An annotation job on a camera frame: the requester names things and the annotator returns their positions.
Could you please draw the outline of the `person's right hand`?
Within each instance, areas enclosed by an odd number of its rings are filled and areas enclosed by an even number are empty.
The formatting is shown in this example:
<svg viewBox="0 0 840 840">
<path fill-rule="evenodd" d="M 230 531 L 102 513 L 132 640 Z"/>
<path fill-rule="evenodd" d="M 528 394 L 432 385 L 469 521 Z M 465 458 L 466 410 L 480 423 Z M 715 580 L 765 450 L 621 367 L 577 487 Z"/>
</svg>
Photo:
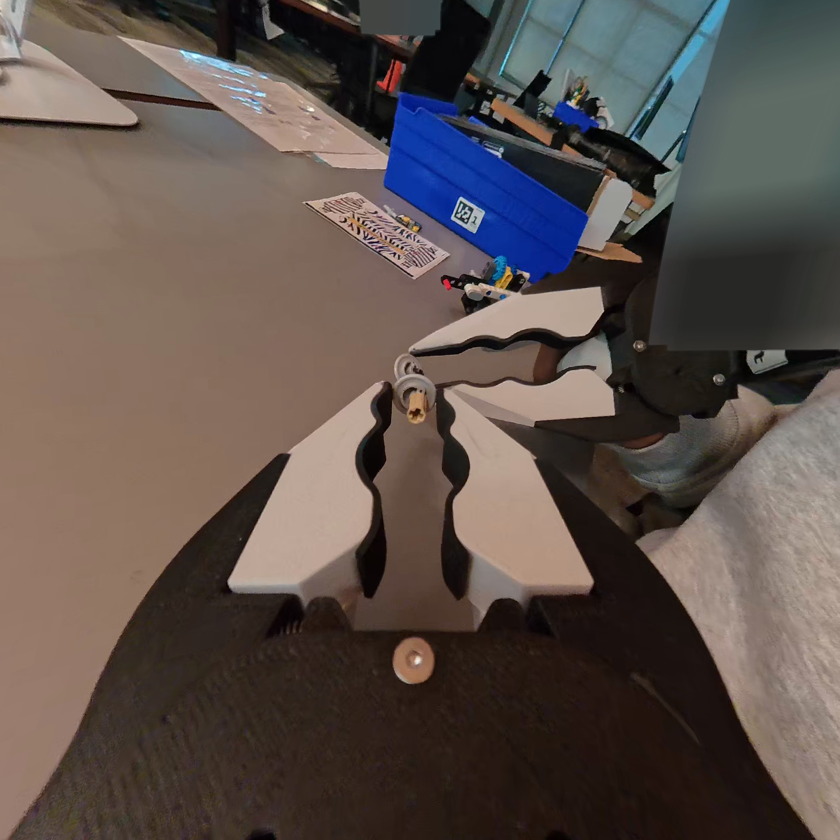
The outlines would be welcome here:
<svg viewBox="0 0 840 840">
<path fill-rule="evenodd" d="M 559 366 L 566 353 L 566 349 L 541 344 L 532 367 L 532 383 L 546 385 L 555 381 L 560 375 Z"/>
</svg>

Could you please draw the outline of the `striped sticker sheet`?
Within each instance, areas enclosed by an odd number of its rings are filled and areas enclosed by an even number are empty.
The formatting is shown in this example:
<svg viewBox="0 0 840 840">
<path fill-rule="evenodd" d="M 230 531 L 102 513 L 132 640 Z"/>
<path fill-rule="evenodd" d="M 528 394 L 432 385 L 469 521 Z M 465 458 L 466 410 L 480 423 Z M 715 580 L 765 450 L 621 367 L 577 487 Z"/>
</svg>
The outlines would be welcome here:
<svg viewBox="0 0 840 840">
<path fill-rule="evenodd" d="M 403 226 L 360 193 L 313 199 L 303 202 L 303 206 L 412 279 L 441 266 L 450 257 L 447 251 Z"/>
</svg>

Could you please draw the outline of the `small blue bin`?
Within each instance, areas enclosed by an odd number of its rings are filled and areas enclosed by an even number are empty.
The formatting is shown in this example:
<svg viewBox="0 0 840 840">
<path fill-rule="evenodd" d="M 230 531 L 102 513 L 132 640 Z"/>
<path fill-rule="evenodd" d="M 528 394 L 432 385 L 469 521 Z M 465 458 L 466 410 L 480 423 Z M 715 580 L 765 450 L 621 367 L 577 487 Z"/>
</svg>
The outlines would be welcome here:
<svg viewBox="0 0 840 840">
<path fill-rule="evenodd" d="M 567 101 L 559 101 L 553 109 L 552 116 L 558 123 L 574 126 L 582 133 L 601 127 L 593 117 Z"/>
</svg>

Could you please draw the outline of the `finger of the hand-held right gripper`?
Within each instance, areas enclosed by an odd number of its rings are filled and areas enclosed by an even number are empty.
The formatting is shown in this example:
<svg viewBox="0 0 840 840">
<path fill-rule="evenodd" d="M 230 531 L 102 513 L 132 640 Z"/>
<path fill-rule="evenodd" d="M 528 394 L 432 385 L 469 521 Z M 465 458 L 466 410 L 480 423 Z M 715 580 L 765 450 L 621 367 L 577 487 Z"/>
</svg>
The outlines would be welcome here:
<svg viewBox="0 0 840 840">
<path fill-rule="evenodd" d="M 456 396 L 489 420 L 525 427 L 616 415 L 613 388 L 589 367 L 565 370 L 542 385 L 507 378 L 493 385 L 454 383 L 437 393 Z"/>
<path fill-rule="evenodd" d="M 498 301 L 414 342 L 417 358 L 470 349 L 504 350 L 519 342 L 561 348 L 592 337 L 604 316 L 598 287 L 523 294 Z"/>
</svg>

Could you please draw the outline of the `printed instruction sheets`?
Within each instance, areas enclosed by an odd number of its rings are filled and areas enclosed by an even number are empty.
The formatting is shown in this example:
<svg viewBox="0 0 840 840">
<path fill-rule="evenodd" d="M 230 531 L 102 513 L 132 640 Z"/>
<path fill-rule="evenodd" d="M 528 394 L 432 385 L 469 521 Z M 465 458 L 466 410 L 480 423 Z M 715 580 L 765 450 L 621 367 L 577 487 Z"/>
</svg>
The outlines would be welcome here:
<svg viewBox="0 0 840 840">
<path fill-rule="evenodd" d="M 332 168 L 384 171 L 387 155 L 285 82 L 185 49 L 122 38 L 279 152 L 310 154 Z"/>
</svg>

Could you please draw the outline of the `grey lego wheel tan axle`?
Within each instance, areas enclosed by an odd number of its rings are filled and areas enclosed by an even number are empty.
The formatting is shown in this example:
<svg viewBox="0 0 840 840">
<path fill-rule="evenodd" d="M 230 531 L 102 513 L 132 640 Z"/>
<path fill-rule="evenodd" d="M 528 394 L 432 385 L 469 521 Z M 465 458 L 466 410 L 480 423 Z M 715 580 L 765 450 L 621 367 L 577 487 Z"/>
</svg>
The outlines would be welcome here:
<svg viewBox="0 0 840 840">
<path fill-rule="evenodd" d="M 410 424 L 425 422 L 427 413 L 436 402 L 437 388 L 425 374 L 409 373 L 394 383 L 395 404 L 403 410 Z"/>
</svg>

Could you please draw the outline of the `black lego set box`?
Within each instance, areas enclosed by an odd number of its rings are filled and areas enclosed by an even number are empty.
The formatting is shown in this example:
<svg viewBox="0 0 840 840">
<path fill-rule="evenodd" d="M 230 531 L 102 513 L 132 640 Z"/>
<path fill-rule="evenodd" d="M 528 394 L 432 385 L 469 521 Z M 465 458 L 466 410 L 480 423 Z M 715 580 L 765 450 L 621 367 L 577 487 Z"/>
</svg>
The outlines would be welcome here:
<svg viewBox="0 0 840 840">
<path fill-rule="evenodd" d="M 578 246 L 601 250 L 605 243 L 612 242 L 630 208 L 633 190 L 609 174 L 603 164 L 522 140 L 473 120 L 449 116 L 442 120 L 489 154 L 584 211 L 587 222 Z"/>
</svg>

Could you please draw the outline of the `white monitor stand base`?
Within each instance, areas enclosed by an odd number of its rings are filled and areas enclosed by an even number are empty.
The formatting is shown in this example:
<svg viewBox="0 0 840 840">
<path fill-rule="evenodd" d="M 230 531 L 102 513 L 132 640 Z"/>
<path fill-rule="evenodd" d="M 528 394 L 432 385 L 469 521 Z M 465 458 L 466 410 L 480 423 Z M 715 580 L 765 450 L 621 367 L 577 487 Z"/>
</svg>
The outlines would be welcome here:
<svg viewBox="0 0 840 840">
<path fill-rule="evenodd" d="M 47 49 L 24 38 L 28 1 L 1 2 L 1 120 L 132 129 L 138 117 Z"/>
</svg>

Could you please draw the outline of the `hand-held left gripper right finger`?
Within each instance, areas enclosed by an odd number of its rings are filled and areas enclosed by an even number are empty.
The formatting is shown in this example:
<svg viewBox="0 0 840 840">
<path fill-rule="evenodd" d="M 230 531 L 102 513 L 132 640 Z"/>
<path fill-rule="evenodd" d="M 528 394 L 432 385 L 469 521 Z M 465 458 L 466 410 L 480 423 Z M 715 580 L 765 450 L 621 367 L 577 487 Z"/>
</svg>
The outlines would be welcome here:
<svg viewBox="0 0 840 840">
<path fill-rule="evenodd" d="M 473 620 L 494 602 L 527 611 L 541 596 L 589 595 L 594 581 L 539 465 L 453 389 L 437 396 L 444 504 L 444 582 Z"/>
</svg>

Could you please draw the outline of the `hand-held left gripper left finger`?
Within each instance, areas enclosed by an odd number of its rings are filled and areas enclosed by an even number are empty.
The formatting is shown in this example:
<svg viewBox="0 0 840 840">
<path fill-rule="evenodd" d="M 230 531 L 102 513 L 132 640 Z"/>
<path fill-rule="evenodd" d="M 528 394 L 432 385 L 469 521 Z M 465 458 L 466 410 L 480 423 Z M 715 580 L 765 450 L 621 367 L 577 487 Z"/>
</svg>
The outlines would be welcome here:
<svg viewBox="0 0 840 840">
<path fill-rule="evenodd" d="M 291 449 L 227 579 L 237 594 L 371 599 L 385 571 L 382 498 L 392 385 L 374 383 Z"/>
</svg>

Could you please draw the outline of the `multicoloured lego assembly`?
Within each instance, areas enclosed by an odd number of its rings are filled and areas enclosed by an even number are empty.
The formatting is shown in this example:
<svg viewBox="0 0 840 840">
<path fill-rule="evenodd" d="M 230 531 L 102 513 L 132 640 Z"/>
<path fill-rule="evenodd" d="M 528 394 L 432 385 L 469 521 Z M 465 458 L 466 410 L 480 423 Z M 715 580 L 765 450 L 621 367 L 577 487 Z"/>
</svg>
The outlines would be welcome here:
<svg viewBox="0 0 840 840">
<path fill-rule="evenodd" d="M 488 261 L 480 273 L 443 275 L 440 282 L 448 291 L 460 292 L 460 304 L 467 316 L 495 302 L 513 298 L 531 285 L 530 274 L 502 255 Z"/>
</svg>

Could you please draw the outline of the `wooden table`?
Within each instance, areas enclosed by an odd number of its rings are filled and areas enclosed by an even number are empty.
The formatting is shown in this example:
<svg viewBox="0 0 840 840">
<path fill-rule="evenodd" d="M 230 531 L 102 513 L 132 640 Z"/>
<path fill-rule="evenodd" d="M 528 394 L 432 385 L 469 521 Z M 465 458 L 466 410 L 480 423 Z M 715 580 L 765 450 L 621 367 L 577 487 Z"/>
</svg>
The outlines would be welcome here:
<svg viewBox="0 0 840 840">
<path fill-rule="evenodd" d="M 642 211 L 654 206 L 655 178 L 665 174 L 668 168 L 635 141 L 608 129 L 585 129 L 574 122 L 562 122 L 540 116 L 533 109 L 520 108 L 514 103 L 515 96 L 470 73 L 465 77 L 463 91 L 475 95 L 475 115 L 497 123 L 500 130 L 604 164 L 609 174 L 631 186 L 633 210 L 628 211 L 631 218 L 639 218 Z"/>
</svg>

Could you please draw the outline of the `blue plastic bin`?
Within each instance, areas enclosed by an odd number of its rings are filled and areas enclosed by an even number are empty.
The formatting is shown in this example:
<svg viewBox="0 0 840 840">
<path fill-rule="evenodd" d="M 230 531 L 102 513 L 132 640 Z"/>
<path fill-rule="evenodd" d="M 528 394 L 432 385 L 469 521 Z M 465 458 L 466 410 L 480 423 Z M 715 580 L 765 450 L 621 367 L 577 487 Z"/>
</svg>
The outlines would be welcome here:
<svg viewBox="0 0 840 840">
<path fill-rule="evenodd" d="M 532 282 L 566 270 L 585 211 L 470 139 L 457 117 L 453 103 L 401 93 L 385 188 Z"/>
</svg>

